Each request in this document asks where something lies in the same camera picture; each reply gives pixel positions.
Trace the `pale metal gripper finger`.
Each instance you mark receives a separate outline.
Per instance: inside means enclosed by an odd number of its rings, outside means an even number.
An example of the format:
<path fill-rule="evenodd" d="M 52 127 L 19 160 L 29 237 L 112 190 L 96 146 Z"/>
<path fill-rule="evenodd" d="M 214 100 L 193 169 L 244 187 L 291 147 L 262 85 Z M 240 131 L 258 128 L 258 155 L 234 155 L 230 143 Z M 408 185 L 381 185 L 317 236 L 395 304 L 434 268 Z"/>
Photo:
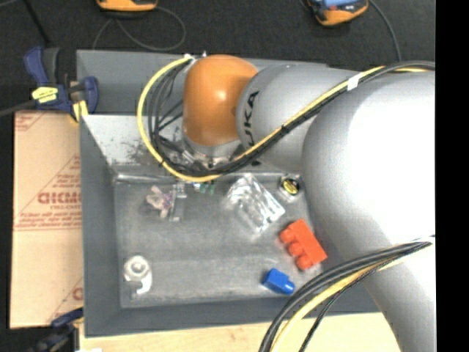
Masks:
<path fill-rule="evenodd" d="M 171 207 L 169 219 L 171 221 L 182 221 L 185 215 L 185 206 L 188 194 L 184 182 L 175 183 L 171 189 Z"/>

